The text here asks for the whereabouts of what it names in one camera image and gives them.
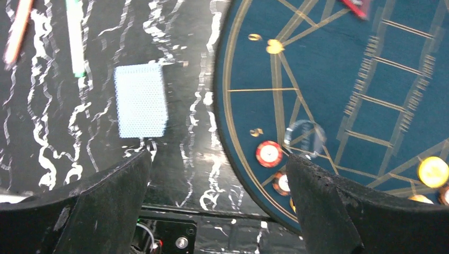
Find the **blue playing card deck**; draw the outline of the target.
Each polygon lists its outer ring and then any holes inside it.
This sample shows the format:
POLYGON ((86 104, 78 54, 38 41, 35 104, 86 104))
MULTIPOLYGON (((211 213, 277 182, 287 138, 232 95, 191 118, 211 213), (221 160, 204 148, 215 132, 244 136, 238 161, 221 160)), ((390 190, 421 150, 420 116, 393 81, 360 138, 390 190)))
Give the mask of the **blue playing card deck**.
POLYGON ((119 137, 160 138, 168 121, 163 68, 156 62, 114 70, 119 137))

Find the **clear dealer button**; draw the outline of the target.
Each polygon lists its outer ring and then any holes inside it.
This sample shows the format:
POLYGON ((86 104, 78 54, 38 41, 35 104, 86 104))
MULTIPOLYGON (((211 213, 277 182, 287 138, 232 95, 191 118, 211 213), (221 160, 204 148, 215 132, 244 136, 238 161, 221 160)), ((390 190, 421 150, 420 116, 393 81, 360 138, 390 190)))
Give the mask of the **clear dealer button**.
POLYGON ((320 125, 310 120, 297 120, 286 128, 283 147, 311 160, 322 154, 326 140, 320 125))

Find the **yellow chips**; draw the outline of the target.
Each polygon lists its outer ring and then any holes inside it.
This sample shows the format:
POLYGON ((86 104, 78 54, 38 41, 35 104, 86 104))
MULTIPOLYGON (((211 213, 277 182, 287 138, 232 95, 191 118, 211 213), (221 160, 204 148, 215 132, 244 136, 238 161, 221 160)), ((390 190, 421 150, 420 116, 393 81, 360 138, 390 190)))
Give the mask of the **yellow chips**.
POLYGON ((294 213, 296 213, 295 203, 292 198, 290 198, 289 204, 290 204, 290 208, 292 209, 292 211, 294 213))
POLYGON ((417 201, 417 202, 428 203, 428 204, 434 203, 432 200, 428 199, 426 196, 420 195, 420 194, 412 195, 412 196, 408 197, 408 199, 417 201))

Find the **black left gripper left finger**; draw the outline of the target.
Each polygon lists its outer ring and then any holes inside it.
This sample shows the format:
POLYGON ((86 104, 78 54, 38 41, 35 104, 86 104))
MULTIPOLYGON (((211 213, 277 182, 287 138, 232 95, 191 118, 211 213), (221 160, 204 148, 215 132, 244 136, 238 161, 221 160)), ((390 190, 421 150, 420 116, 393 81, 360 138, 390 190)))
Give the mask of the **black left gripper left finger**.
POLYGON ((1 253, 128 253, 152 158, 140 151, 56 190, 1 204, 1 253))

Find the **brown chips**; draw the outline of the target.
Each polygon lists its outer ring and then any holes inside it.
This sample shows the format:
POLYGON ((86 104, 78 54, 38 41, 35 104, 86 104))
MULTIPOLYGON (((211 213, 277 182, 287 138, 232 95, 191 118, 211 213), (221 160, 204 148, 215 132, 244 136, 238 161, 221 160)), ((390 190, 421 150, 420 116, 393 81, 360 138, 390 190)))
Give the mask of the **brown chips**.
POLYGON ((290 195, 290 188, 288 185, 288 178, 286 172, 278 171, 273 178, 272 186, 274 190, 282 196, 290 195))
POLYGON ((449 199, 449 190, 448 185, 445 185, 441 187, 438 191, 438 201, 442 205, 448 206, 448 199, 449 199))

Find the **yellow big blind button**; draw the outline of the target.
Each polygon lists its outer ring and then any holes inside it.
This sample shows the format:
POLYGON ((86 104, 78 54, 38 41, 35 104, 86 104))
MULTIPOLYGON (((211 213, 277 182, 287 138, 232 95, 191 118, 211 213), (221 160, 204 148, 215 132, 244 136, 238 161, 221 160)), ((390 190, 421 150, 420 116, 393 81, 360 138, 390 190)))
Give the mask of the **yellow big blind button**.
POLYGON ((440 188, 448 181, 448 164, 440 157, 428 157, 418 166, 420 181, 430 188, 440 188))

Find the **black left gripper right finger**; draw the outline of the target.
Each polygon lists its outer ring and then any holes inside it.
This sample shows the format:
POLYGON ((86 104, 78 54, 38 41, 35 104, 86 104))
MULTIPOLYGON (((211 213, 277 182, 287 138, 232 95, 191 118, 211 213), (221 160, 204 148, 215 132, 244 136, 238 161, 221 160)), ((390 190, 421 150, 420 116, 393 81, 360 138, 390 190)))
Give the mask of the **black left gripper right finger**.
POLYGON ((448 207, 396 197, 291 155, 286 175, 308 253, 448 253, 448 207))

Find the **red chips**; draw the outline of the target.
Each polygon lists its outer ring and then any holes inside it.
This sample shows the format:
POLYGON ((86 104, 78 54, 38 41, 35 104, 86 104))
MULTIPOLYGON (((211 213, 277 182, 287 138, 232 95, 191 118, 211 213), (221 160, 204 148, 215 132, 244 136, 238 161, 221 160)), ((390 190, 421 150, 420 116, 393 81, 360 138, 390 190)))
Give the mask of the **red chips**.
POLYGON ((260 165, 273 168, 282 161, 283 152, 278 143, 267 140, 257 146, 255 156, 260 165))

